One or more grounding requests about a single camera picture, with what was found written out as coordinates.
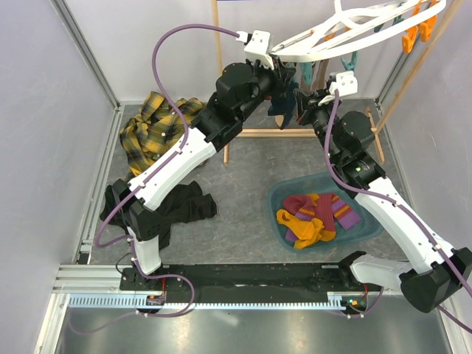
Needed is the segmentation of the navy blue sock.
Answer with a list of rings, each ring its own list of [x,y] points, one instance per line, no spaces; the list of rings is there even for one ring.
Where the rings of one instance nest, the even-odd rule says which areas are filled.
[[[271,105],[268,109],[268,115],[271,116],[282,116],[282,122],[279,124],[280,130],[287,128],[288,124],[294,116],[294,109],[296,106],[296,98],[294,91],[299,88],[297,82],[291,82],[282,97],[272,97]]]

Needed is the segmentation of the white oval clip hanger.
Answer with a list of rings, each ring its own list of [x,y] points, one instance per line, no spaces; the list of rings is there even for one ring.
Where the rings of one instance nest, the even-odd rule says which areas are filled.
[[[335,12],[329,19],[275,45],[270,54],[292,63],[341,57],[405,35],[446,6],[446,1],[387,1],[344,9],[335,1]]]

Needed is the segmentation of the maroon purple striped sock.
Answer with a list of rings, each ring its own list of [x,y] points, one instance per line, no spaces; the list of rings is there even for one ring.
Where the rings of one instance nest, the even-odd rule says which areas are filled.
[[[320,241],[329,242],[336,237],[336,224],[349,231],[361,222],[361,217],[335,193],[309,194],[314,205],[315,218],[324,224]]]
[[[311,221],[315,218],[314,205],[308,195],[292,195],[283,201],[283,208],[302,221]],[[296,235],[288,228],[285,238],[291,242],[297,240]]]

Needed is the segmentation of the mustard yellow sock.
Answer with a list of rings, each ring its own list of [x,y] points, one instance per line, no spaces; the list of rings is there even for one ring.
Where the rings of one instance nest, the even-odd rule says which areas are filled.
[[[311,221],[296,221],[291,227],[291,231],[297,237],[297,240],[294,242],[294,248],[304,249],[318,242],[323,229],[324,224],[318,218],[313,218]]]
[[[302,221],[284,209],[277,211],[277,222],[287,226],[300,240],[307,240],[313,237],[315,227],[310,221]]]

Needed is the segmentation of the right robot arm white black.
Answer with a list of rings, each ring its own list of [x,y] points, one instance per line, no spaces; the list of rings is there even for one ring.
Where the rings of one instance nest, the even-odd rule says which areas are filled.
[[[399,291],[423,313],[462,288],[470,292],[471,250],[452,246],[401,198],[367,152],[374,140],[369,118],[358,111],[338,117],[339,93],[297,89],[295,100],[298,123],[313,128],[335,183],[382,225],[407,257],[400,262],[357,253],[338,271],[339,285],[351,291],[370,283]]]

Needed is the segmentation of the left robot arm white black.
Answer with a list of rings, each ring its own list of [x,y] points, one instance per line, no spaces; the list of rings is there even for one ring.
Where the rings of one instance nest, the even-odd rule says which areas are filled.
[[[294,89],[295,73],[280,60],[270,69],[259,61],[228,65],[206,107],[163,157],[129,182],[113,183],[111,190],[139,266],[136,281],[144,289],[156,289],[162,281],[159,235],[169,224],[167,217],[156,213],[162,201],[200,163],[241,133],[243,123],[267,98],[282,108]]]

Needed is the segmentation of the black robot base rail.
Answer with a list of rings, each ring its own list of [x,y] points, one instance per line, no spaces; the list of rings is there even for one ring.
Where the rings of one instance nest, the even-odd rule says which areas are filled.
[[[381,289],[362,285],[341,263],[255,263],[166,265],[149,280],[135,267],[124,268],[122,291],[164,291],[166,299],[188,302],[321,302],[329,292],[367,292]]]

